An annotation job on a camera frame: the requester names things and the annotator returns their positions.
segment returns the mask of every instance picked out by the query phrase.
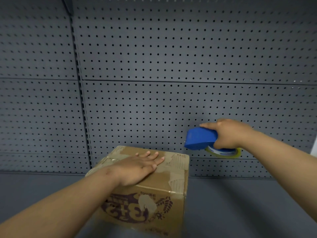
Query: cardboard box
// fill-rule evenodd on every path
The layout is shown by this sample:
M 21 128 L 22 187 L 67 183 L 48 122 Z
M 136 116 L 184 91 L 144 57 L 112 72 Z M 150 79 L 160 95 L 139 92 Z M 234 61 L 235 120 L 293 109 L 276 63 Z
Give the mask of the cardboard box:
M 116 147 L 86 175 L 148 149 Z M 116 188 L 96 211 L 107 222 L 168 237 L 180 237 L 187 192 L 189 156 L 158 151 L 165 157 L 156 171 L 140 183 Z

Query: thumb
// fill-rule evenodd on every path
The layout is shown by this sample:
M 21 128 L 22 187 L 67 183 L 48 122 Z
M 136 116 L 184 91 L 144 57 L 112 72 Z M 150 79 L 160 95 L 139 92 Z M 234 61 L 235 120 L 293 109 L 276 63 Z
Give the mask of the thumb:
M 214 143 L 214 148 L 216 149 L 224 148 L 224 144 L 221 142 L 221 140 L 217 139 Z
M 199 126 L 203 128 L 213 129 L 213 130 L 217 129 L 217 123 L 202 123 Z
M 157 167 L 156 164 L 144 166 L 142 168 L 142 173 L 143 173 L 144 177 L 147 176 L 149 173 L 154 172 L 156 170 L 156 167 Z

